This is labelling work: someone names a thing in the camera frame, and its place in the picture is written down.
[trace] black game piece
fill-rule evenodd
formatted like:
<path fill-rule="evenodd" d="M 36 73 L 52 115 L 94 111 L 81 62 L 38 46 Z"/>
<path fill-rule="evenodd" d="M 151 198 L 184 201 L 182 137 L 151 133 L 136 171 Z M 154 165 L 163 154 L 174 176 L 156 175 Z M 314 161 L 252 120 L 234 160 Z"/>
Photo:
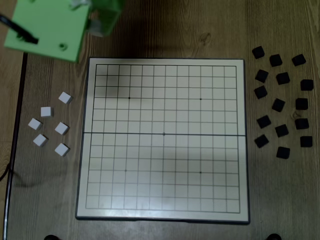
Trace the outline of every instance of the black game piece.
<path fill-rule="evenodd" d="M 295 66 L 299 66 L 299 65 L 305 64 L 307 61 L 306 61 L 304 55 L 300 54 L 300 55 L 292 58 L 292 62 Z"/>
<path fill-rule="evenodd" d="M 255 95 L 256 95 L 256 97 L 257 97 L 258 99 L 261 99 L 261 98 L 267 96 L 267 94 L 268 94 L 265 86 L 257 87 L 257 88 L 254 90 L 254 93 L 255 93 Z"/>
<path fill-rule="evenodd" d="M 255 59 L 262 58 L 265 55 L 265 51 L 262 48 L 262 46 L 258 46 L 255 49 L 253 49 L 252 53 L 253 53 Z"/>
<path fill-rule="evenodd" d="M 277 126 L 275 128 L 275 131 L 276 131 L 276 134 L 278 135 L 278 138 L 289 134 L 288 128 L 285 124 Z"/>
<path fill-rule="evenodd" d="M 298 118 L 294 122 L 297 130 L 309 128 L 308 118 Z"/>
<path fill-rule="evenodd" d="M 276 152 L 276 157 L 280 159 L 288 159 L 290 156 L 290 148 L 280 146 Z"/>
<path fill-rule="evenodd" d="M 288 84 L 290 82 L 290 77 L 289 77 L 289 74 L 287 72 L 283 72 L 283 73 L 279 73 L 276 76 L 276 80 L 277 80 L 279 85 Z"/>
<path fill-rule="evenodd" d="M 268 72 L 267 71 L 264 71 L 264 70 L 259 70 L 258 73 L 256 74 L 255 76 L 255 79 L 262 82 L 262 83 L 265 83 L 267 77 L 268 77 Z"/>
<path fill-rule="evenodd" d="M 280 113 L 282 111 L 282 109 L 284 108 L 285 103 L 286 103 L 285 101 L 282 101 L 282 100 L 276 98 L 273 102 L 272 109 Z"/>
<path fill-rule="evenodd" d="M 301 136 L 300 137 L 300 146 L 302 148 L 311 148 L 312 147 L 312 136 Z"/>
<path fill-rule="evenodd" d="M 272 233 L 271 235 L 268 236 L 266 240 L 282 240 L 282 239 L 278 234 Z"/>
<path fill-rule="evenodd" d="M 311 91 L 314 89 L 314 81 L 311 79 L 303 79 L 300 82 L 301 91 Z"/>
<path fill-rule="evenodd" d="M 308 109 L 308 99 L 307 98 L 297 98 L 295 100 L 295 109 L 307 110 Z"/>
<path fill-rule="evenodd" d="M 260 137 L 256 138 L 254 142 L 258 146 L 258 148 L 262 148 L 264 145 L 269 143 L 269 140 L 265 135 L 261 135 Z"/>
<path fill-rule="evenodd" d="M 261 129 L 265 128 L 266 126 L 269 126 L 271 124 L 271 121 L 268 117 L 268 115 L 265 115 L 263 117 L 260 117 L 256 120 L 260 126 Z"/>
<path fill-rule="evenodd" d="M 55 235 L 48 235 L 44 238 L 44 240 L 60 240 L 60 239 Z"/>
<path fill-rule="evenodd" d="M 279 54 L 272 55 L 270 57 L 270 64 L 272 67 L 280 66 L 282 64 L 282 60 Z"/>

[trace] board border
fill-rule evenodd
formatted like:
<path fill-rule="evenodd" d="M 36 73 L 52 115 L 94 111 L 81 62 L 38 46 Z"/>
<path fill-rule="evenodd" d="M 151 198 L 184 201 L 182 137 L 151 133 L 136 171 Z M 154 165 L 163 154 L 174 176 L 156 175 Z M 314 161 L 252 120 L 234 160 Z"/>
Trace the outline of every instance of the board border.
<path fill-rule="evenodd" d="M 243 58 L 168 58 L 168 57 L 139 57 L 137 59 L 155 59 L 155 60 L 242 60 L 243 62 L 243 89 L 244 89 L 244 131 L 245 131 L 245 165 L 246 165 L 246 188 L 247 188 L 247 211 L 248 211 L 248 221 L 227 221 L 227 220 L 198 220 L 198 219 L 180 219 L 180 218 L 147 218 L 147 217 L 108 217 L 108 216 L 78 216 L 78 206 L 79 206 L 79 192 L 80 192 L 80 179 L 81 179 L 81 168 L 82 168 L 82 155 L 83 155 L 83 144 L 84 144 L 84 134 L 85 134 L 85 120 L 86 120 L 86 107 L 87 107 L 87 92 L 88 92 L 88 82 L 89 82 L 89 65 L 91 59 L 134 59 L 134 58 L 124 58 L 124 57 L 89 57 L 87 61 L 87 73 L 85 80 L 85 101 L 83 109 L 83 123 L 82 123 L 82 137 L 81 137 L 81 153 L 80 153 L 80 164 L 79 164 L 79 174 L 78 174 L 78 186 L 76 195 L 76 205 L 75 205 L 75 218 L 77 220 L 96 220 L 96 221 L 169 221 L 169 222 L 185 222 L 185 223 L 203 223 L 203 224 L 229 224 L 229 225 L 249 225 L 251 223 L 251 212 L 250 212 L 250 189 L 249 189 L 249 172 L 248 172 L 248 138 L 247 138 L 247 100 L 246 100 L 246 62 Z"/>

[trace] white game piece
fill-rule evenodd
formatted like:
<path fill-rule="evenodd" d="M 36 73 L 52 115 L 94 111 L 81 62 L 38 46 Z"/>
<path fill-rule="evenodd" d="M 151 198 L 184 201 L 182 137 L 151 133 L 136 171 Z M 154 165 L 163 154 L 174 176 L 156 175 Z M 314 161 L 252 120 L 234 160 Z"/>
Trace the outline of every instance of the white game piece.
<path fill-rule="evenodd" d="M 34 140 L 33 142 L 35 144 L 37 144 L 39 147 L 42 147 L 43 145 L 46 144 L 46 142 L 48 141 L 48 139 L 43 136 L 42 134 L 39 134 Z"/>
<path fill-rule="evenodd" d="M 28 124 L 29 127 L 33 128 L 34 130 L 39 130 L 42 126 L 42 123 L 38 120 L 32 118 L 31 121 Z"/>
<path fill-rule="evenodd" d="M 70 148 L 68 148 L 66 145 L 63 143 L 60 143 L 59 146 L 56 147 L 54 150 L 57 154 L 59 154 L 61 157 L 64 157 L 68 152 Z"/>
<path fill-rule="evenodd" d="M 50 106 L 41 107 L 41 117 L 49 118 L 54 116 L 54 109 Z"/>
<path fill-rule="evenodd" d="M 65 104 L 69 104 L 72 101 L 73 97 L 69 94 L 65 93 L 64 91 L 61 93 L 59 100 L 64 102 Z"/>
<path fill-rule="evenodd" d="M 60 133 L 61 135 L 65 135 L 68 130 L 69 127 L 62 122 L 60 122 L 55 128 L 55 131 Z"/>

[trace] game board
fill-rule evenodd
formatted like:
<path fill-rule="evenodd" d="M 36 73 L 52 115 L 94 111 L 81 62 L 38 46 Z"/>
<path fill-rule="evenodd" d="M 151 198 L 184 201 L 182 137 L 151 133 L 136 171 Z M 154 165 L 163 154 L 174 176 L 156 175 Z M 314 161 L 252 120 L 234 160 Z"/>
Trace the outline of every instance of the game board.
<path fill-rule="evenodd" d="M 78 218 L 249 222 L 244 61 L 91 58 Z"/>

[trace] game piece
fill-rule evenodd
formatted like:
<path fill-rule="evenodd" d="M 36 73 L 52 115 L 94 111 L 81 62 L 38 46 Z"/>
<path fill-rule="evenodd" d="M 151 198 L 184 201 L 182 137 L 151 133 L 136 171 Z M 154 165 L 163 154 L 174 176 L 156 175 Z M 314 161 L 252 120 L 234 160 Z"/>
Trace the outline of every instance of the game piece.
<path fill-rule="evenodd" d="M 270 64 L 272 67 L 280 66 L 282 65 L 282 60 L 279 54 L 272 55 L 270 57 Z"/>
<path fill-rule="evenodd" d="M 302 148 L 311 148 L 313 143 L 312 143 L 312 136 L 301 136 L 300 137 L 300 146 Z"/>
<path fill-rule="evenodd" d="M 308 99 L 307 98 L 297 98 L 295 100 L 295 109 L 307 110 L 308 109 Z"/>
<path fill-rule="evenodd" d="M 282 101 L 282 100 L 276 98 L 273 102 L 272 109 L 280 113 L 282 111 L 282 109 L 284 108 L 285 103 L 286 103 L 285 101 Z"/>
<path fill-rule="evenodd" d="M 278 234 L 272 233 L 268 236 L 266 240 L 282 240 L 282 239 Z"/>
<path fill-rule="evenodd" d="M 255 76 L 255 79 L 262 82 L 262 83 L 265 83 L 267 77 L 268 77 L 268 72 L 267 71 L 264 71 L 264 70 L 259 70 L 258 73 L 256 74 Z"/>
<path fill-rule="evenodd" d="M 307 61 L 303 54 L 299 54 L 298 56 L 295 56 L 294 58 L 292 58 L 292 62 L 295 66 L 299 66 L 299 65 L 305 64 Z"/>
<path fill-rule="evenodd" d="M 54 150 L 57 154 L 59 154 L 61 157 L 64 157 L 68 152 L 70 148 L 68 148 L 66 145 L 63 143 L 60 143 L 59 146 L 56 147 Z"/>
<path fill-rule="evenodd" d="M 300 82 L 301 91 L 311 91 L 314 89 L 314 81 L 311 79 L 303 79 Z"/>
<path fill-rule="evenodd" d="M 55 131 L 60 133 L 61 135 L 65 135 L 68 130 L 69 127 L 62 122 L 60 122 L 55 128 Z"/>
<path fill-rule="evenodd" d="M 309 128 L 308 118 L 298 118 L 294 122 L 297 130 Z"/>
<path fill-rule="evenodd" d="M 279 73 L 276 76 L 276 80 L 277 80 L 279 85 L 288 84 L 290 82 L 290 77 L 289 77 L 289 74 L 287 72 L 283 72 L 283 73 Z"/>
<path fill-rule="evenodd" d="M 34 140 L 33 142 L 35 144 L 37 144 L 39 147 L 42 147 L 43 145 L 46 144 L 46 142 L 48 141 L 48 139 L 43 136 L 42 134 L 39 134 Z"/>
<path fill-rule="evenodd" d="M 278 135 L 278 138 L 289 134 L 288 128 L 285 124 L 277 126 L 275 128 L 275 131 L 276 131 L 276 134 Z"/>
<path fill-rule="evenodd" d="M 256 97 L 257 97 L 258 99 L 261 99 L 261 98 L 267 96 L 267 94 L 268 94 L 265 86 L 257 87 L 257 88 L 254 90 L 254 93 L 255 93 L 255 95 L 256 95 Z"/>
<path fill-rule="evenodd" d="M 259 58 L 262 58 L 264 55 L 265 55 L 265 51 L 264 49 L 262 48 L 262 46 L 258 46 L 256 48 L 254 48 L 252 50 L 252 53 L 255 57 L 255 59 L 259 59 Z"/>
<path fill-rule="evenodd" d="M 41 117 L 49 118 L 54 116 L 54 109 L 50 106 L 41 107 Z"/>
<path fill-rule="evenodd" d="M 32 118 L 31 121 L 29 122 L 28 126 L 33 128 L 34 130 L 39 130 L 42 127 L 42 123 L 39 122 L 38 120 Z"/>
<path fill-rule="evenodd" d="M 288 159 L 290 156 L 290 148 L 280 146 L 276 152 L 276 157 L 280 159 Z"/>
<path fill-rule="evenodd" d="M 268 115 L 265 115 L 263 117 L 260 117 L 256 120 L 260 126 L 261 129 L 265 128 L 266 126 L 269 126 L 271 124 L 271 121 L 268 117 Z"/>
<path fill-rule="evenodd" d="M 65 104 L 69 104 L 72 101 L 73 97 L 69 94 L 65 93 L 64 91 L 59 96 L 59 100 Z"/>
<path fill-rule="evenodd" d="M 258 148 L 262 148 L 264 145 L 269 143 L 269 140 L 266 137 L 266 135 L 261 135 L 260 137 L 256 138 L 254 140 L 254 142 L 255 142 L 255 144 L 257 145 Z"/>

